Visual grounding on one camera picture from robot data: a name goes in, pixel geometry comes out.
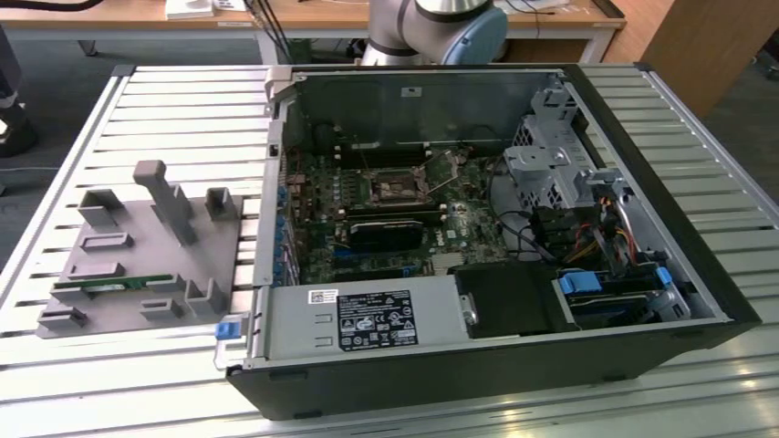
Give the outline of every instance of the metal slatted table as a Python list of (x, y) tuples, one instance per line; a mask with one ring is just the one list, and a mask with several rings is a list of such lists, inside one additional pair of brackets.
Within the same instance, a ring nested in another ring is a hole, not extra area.
[[(269, 422), (213, 366), (213, 327), (42, 340), (86, 188), (145, 199), (137, 160), (186, 193), (245, 197), (230, 309), (248, 309), (265, 157), (264, 67), (138, 68), (113, 77), (0, 276), (0, 436), (756, 436), (779, 432), (776, 208), (653, 73), (584, 66), (764, 325), (635, 381), (300, 422)], [(591, 139), (613, 162), (597, 135)], [(236, 350), (236, 357), (242, 354)]]

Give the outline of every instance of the warning label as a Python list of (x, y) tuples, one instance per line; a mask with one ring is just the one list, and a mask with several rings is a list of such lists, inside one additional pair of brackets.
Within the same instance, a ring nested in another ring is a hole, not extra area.
[(343, 351), (416, 344), (408, 290), (339, 296), (339, 347)]

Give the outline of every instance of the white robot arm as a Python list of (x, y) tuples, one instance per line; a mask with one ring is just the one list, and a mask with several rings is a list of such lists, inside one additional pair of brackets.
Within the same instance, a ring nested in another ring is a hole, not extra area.
[(373, 0), (363, 65), (487, 64), (507, 30), (492, 0)]

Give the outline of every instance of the gray floor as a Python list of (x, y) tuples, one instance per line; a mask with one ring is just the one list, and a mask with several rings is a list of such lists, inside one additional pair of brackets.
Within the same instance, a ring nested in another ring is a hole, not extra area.
[[(76, 42), (13, 44), (24, 84), (21, 99), (40, 134), (37, 146), (25, 154), (0, 159), (0, 169), (24, 166), (57, 167), (76, 139), (90, 106), (97, 100), (116, 64), (225, 65), (256, 64), (252, 41), (100, 42), (98, 57), (82, 57)], [(779, 82), (767, 81), (748, 68), (707, 126), (736, 159), (779, 199)], [(6, 192), (0, 196), (0, 266), (33, 215), (53, 172), (0, 172)]]

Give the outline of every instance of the wooden desk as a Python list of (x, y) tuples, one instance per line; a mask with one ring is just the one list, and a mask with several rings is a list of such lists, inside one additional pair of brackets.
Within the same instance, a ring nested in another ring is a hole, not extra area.
[(701, 118), (779, 27), (779, 1), (612, 1), (629, 24), (605, 62), (647, 62)]
[[(303, 3), (271, 0), (271, 3), (289, 38), (368, 35), (368, 4), (327, 0)], [(509, 15), (508, 38), (585, 40), (580, 60), (597, 62), (615, 30), (624, 26), (624, 19), (608, 18), (591, 0), (573, 0), (572, 5), (577, 7), (573, 12), (559, 11), (553, 16), (537, 16), (539, 32), (536, 16)], [(216, 11), (213, 17), (168, 21), (162, 0), (105, 0), (77, 13), (4, 9), (0, 10), (0, 22), (12, 39), (252, 38), (259, 43), (263, 63), (277, 63), (272, 42), (246, 13)]]

